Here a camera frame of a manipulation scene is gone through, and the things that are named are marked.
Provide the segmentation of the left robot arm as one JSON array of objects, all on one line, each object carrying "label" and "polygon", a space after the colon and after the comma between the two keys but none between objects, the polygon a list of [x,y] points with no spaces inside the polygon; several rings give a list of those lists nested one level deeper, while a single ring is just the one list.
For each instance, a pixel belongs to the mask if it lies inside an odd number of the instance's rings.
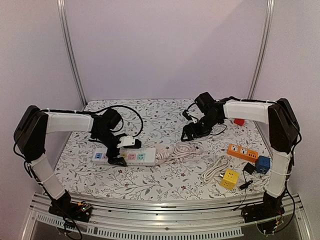
[{"label": "left robot arm", "polygon": [[99,112],[71,112],[41,110],[35,105],[30,105],[21,118],[13,134],[13,151],[24,159],[29,175],[43,188],[63,217],[70,217],[75,210],[47,151],[53,136],[88,133],[91,139],[106,146],[106,157],[111,165],[125,167],[126,161],[119,156],[121,138],[114,134],[121,120],[121,115],[110,107]]}]

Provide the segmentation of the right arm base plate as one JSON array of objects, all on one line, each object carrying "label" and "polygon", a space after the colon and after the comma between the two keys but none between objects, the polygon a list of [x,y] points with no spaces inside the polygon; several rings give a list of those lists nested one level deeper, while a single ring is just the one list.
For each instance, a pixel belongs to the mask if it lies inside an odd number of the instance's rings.
[{"label": "right arm base plate", "polygon": [[246,205],[241,209],[241,216],[245,223],[256,222],[273,218],[285,213],[285,209],[281,206],[278,210],[270,210],[265,208],[263,203]]}]

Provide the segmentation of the red cube socket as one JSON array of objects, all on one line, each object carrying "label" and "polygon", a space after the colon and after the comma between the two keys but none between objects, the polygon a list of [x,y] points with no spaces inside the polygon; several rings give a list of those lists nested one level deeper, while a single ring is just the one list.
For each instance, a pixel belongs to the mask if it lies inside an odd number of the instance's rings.
[{"label": "red cube socket", "polygon": [[245,120],[240,118],[235,118],[233,122],[239,126],[243,126],[245,124]]}]

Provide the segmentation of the yellow cube socket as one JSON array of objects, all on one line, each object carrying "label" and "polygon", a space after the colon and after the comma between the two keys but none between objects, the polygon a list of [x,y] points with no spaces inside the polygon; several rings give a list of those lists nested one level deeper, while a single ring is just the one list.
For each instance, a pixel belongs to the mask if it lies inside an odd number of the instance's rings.
[{"label": "yellow cube socket", "polygon": [[220,186],[228,190],[233,190],[237,184],[239,173],[231,169],[227,169],[220,182]]}]

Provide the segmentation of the pink round power socket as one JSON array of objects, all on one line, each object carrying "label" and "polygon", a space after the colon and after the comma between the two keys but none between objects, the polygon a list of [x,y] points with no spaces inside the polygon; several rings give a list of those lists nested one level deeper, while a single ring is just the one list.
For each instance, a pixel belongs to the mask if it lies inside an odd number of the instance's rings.
[{"label": "pink round power socket", "polygon": [[155,144],[155,162],[156,165],[161,165],[165,163],[170,155],[171,155],[171,150],[168,146],[164,146],[162,144]]}]

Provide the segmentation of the white multicolour power strip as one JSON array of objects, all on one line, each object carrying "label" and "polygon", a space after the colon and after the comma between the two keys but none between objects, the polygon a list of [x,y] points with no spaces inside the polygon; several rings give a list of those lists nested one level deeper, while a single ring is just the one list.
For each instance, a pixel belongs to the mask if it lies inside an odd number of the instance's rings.
[{"label": "white multicolour power strip", "polygon": [[[95,164],[108,165],[107,148],[97,148],[91,161]],[[121,148],[119,157],[123,157],[128,166],[154,166],[156,165],[156,149],[150,148]]]}]

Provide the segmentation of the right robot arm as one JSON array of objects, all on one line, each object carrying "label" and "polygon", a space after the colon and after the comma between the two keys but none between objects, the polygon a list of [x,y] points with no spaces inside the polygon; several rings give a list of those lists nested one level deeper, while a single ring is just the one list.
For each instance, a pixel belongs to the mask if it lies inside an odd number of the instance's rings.
[{"label": "right robot arm", "polygon": [[180,138],[183,142],[208,136],[216,124],[223,124],[226,119],[244,119],[268,125],[272,150],[271,175],[263,194],[263,203],[254,211],[262,218],[269,218],[278,212],[294,165],[295,147],[302,140],[300,126],[289,101],[286,98],[269,101],[233,96],[215,100],[204,92],[194,103],[203,117],[183,127]]}]

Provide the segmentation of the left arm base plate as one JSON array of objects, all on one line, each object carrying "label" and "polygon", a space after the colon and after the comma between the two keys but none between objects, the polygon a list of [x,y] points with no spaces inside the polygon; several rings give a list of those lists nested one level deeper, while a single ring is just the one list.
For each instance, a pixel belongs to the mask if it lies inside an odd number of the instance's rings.
[{"label": "left arm base plate", "polygon": [[48,212],[52,215],[88,223],[91,218],[92,210],[93,206],[85,201],[78,203],[52,201]]}]

